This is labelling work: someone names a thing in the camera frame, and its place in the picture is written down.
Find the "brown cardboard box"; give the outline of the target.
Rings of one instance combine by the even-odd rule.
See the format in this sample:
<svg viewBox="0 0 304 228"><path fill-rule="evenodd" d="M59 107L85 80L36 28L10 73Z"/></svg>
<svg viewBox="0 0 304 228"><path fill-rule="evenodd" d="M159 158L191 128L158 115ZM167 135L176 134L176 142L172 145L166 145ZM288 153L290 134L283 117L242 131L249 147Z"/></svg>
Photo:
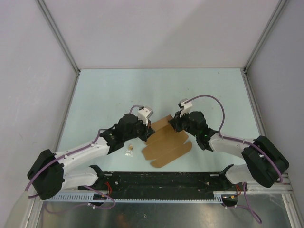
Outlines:
<svg viewBox="0 0 304 228"><path fill-rule="evenodd" d="M192 149L192 142L185 131L176 132L169 124L173 117L168 115L151 124L155 133L145 142L142 154L145 160L155 168L162 168L170 162L187 154Z"/></svg>

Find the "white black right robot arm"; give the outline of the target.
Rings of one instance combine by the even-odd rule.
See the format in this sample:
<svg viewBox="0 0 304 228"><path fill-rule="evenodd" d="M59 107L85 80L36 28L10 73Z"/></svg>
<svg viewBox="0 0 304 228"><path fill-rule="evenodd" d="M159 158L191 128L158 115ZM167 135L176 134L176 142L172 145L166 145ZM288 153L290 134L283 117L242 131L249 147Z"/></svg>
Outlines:
<svg viewBox="0 0 304 228"><path fill-rule="evenodd" d="M222 171L224 176L219 178L219 185L223 190L231 190L240 182L257 182L266 188L283 182L289 162L267 137L240 139L221 135L208 127L200 111L177 112L169 124L176 132L185 131L194 136L202 150L225 152L245 161L243 165L232 164Z"/></svg>

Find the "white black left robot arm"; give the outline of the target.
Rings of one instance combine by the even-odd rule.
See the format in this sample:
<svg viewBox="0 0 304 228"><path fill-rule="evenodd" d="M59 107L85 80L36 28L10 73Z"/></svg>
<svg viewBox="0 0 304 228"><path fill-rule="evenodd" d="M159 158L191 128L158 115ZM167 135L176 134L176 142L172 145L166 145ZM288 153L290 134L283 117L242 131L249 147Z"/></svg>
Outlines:
<svg viewBox="0 0 304 228"><path fill-rule="evenodd" d="M74 187L102 189L106 176L98 165L89 165L83 170L79 167L121 149L131 139L147 141L155 133L149 119L151 115L152 112L147 109L137 115L128 113L111 128L100 129L96 138L87 144L64 152L42 151L27 174L29 183L26 189L33 186L42 200Z"/></svg>

